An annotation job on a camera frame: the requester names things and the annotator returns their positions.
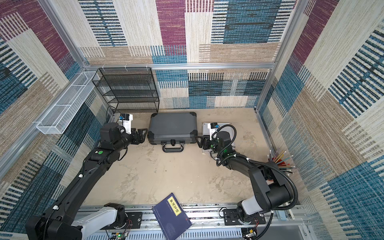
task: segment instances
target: case handle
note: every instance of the case handle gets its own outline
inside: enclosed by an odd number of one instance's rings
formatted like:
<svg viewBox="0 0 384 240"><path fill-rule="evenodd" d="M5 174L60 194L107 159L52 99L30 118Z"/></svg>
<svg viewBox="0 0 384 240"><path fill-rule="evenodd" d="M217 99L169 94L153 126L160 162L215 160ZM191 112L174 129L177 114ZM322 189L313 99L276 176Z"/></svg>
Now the case handle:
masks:
<svg viewBox="0 0 384 240"><path fill-rule="evenodd" d="M184 150L184 144L180 143L180 147L166 147L165 144L163 144L163 151L164 152L182 152Z"/></svg>

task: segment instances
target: white arm segment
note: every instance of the white arm segment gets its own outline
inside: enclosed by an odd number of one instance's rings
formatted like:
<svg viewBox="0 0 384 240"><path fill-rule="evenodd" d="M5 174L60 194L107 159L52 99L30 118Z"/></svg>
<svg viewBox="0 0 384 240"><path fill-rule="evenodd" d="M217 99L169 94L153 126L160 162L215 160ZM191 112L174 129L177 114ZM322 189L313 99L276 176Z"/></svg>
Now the white arm segment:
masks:
<svg viewBox="0 0 384 240"><path fill-rule="evenodd" d="M120 120L120 122L122 122L122 126L125 128L125 132L128 134L131 134L131 122L133 120L133 115L132 114L127 114L127 115L129 115L129 119Z"/></svg>
<svg viewBox="0 0 384 240"><path fill-rule="evenodd" d="M110 225L116 221L118 211L113 207L103 207L99 211L83 217L72 223L72 226L82 226L81 233L83 237L81 240L86 239L94 232L102 229L103 227Z"/></svg>

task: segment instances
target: white wire mesh basket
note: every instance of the white wire mesh basket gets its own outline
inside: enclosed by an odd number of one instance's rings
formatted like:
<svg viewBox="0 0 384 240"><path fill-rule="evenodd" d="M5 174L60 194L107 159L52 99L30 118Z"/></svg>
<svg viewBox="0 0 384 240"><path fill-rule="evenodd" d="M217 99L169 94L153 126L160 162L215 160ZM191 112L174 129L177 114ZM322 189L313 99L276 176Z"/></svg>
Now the white wire mesh basket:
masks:
<svg viewBox="0 0 384 240"><path fill-rule="evenodd" d="M94 88L95 71L82 72L37 125L43 134L63 134Z"/></svg>

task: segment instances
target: black wire mesh shelf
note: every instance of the black wire mesh shelf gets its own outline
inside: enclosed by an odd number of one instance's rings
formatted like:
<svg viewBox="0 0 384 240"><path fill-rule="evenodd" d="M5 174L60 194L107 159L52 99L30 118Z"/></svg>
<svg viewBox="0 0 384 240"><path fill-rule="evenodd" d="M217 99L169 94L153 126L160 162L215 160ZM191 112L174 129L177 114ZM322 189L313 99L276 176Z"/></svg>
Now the black wire mesh shelf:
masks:
<svg viewBox="0 0 384 240"><path fill-rule="evenodd" d="M151 68L99 68L92 80L105 101L121 113L157 113L159 94Z"/></svg>

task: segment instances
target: mounting plate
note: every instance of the mounting plate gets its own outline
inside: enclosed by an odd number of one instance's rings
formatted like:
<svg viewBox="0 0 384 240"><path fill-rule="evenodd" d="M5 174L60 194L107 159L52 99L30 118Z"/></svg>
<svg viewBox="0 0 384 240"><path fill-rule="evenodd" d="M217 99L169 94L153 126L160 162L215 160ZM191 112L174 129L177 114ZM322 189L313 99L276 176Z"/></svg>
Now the mounting plate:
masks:
<svg viewBox="0 0 384 240"><path fill-rule="evenodd" d="M224 224L226 226L242 225L239 222L236 209L223 209L223 215L224 215ZM256 214L255 219L259 221L259 224L265 224L265 217L261 217L258 214ZM255 225L255 224L256 224L256 220L252 220L252 222L249 225Z"/></svg>
<svg viewBox="0 0 384 240"><path fill-rule="evenodd" d="M132 227L128 226L128 229L140 229L141 226L141 220L142 220L142 212L126 212L127 219L132 220ZM127 227L127 225L124 225L123 227L119 228L124 230ZM111 224L110 226L105 226L101 230L119 230L113 227Z"/></svg>

